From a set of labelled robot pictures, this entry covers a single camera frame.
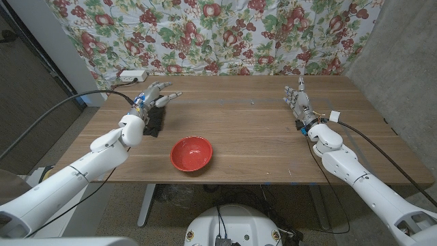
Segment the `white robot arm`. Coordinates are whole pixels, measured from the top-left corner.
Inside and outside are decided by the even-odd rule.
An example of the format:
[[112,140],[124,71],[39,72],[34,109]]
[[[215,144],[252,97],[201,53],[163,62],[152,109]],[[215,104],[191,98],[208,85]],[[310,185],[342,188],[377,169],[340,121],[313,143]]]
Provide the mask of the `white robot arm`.
[[400,245],[435,245],[437,214],[408,203],[394,190],[366,170],[355,153],[343,144],[342,137],[320,122],[305,93],[303,78],[298,91],[285,87],[290,105],[297,118],[296,127],[311,141],[314,152],[322,157],[328,172],[350,185],[379,216]]
[[129,156],[126,147],[141,143],[148,111],[153,106],[164,107],[171,99],[182,94],[177,92],[157,100],[161,89],[169,85],[159,82],[151,84],[135,98],[130,112],[118,123],[120,128],[91,143],[91,152],[22,196],[0,206],[0,217],[10,220],[0,228],[0,237],[22,238],[32,234],[88,183],[121,165]]

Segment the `white power strip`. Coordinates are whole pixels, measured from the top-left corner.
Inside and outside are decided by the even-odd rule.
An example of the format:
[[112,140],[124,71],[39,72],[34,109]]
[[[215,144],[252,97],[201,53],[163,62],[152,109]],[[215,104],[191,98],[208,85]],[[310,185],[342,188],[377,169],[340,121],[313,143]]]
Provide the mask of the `white power strip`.
[[147,78],[147,72],[144,70],[125,70],[120,74],[123,82],[132,82],[135,78],[138,82],[144,82]]

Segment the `table leg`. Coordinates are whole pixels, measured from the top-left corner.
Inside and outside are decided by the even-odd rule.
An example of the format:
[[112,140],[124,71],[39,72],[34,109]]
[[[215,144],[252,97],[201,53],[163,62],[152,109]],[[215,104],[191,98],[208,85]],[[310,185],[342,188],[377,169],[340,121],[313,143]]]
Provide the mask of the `table leg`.
[[323,203],[322,192],[320,191],[320,187],[318,185],[310,185],[309,192],[311,197],[313,198],[315,211],[319,216],[319,222],[323,230],[329,230],[329,220],[328,215],[326,214],[325,205]]
[[137,222],[137,225],[141,228],[144,227],[145,222],[147,222],[147,216],[149,215],[150,204],[152,204],[155,186],[156,184],[147,184],[147,187],[145,188],[143,205],[141,205]]

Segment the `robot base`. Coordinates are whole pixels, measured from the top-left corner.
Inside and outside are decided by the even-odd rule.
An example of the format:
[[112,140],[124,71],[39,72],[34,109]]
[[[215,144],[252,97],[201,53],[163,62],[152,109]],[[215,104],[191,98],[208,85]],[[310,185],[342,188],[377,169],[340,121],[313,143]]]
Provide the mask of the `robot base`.
[[[221,245],[241,246],[276,246],[280,238],[278,227],[267,216],[240,204],[226,204],[219,207],[220,215],[225,223],[227,238],[230,242]],[[191,222],[186,230],[184,246],[216,245],[219,235],[225,238],[225,229],[220,220],[217,208],[210,208]]]

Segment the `wooden table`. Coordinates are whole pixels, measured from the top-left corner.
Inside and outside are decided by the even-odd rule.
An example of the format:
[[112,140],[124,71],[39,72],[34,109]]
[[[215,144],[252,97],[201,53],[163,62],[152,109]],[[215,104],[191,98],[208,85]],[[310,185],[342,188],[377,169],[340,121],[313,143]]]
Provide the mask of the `wooden table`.
[[[327,184],[310,155],[305,137],[294,126],[291,109],[282,101],[284,86],[297,88],[298,77],[149,77],[145,83],[117,90],[134,98],[153,81],[173,83],[162,94],[181,91],[183,95],[167,105],[158,138],[144,136],[141,145],[130,150],[129,159],[115,170],[109,182]],[[421,185],[434,182],[430,171],[349,78],[307,76],[305,89],[317,112],[329,116],[331,110],[340,111],[341,121],[366,134],[416,182]],[[122,97],[109,96],[53,171],[59,171],[89,152],[90,143],[117,128],[118,121],[128,110],[129,105]],[[383,182],[409,184],[359,135],[335,123],[328,125]],[[179,139],[192,135],[208,139],[214,154],[203,169],[184,173],[173,167],[169,154]],[[344,184],[326,174],[333,184]]]

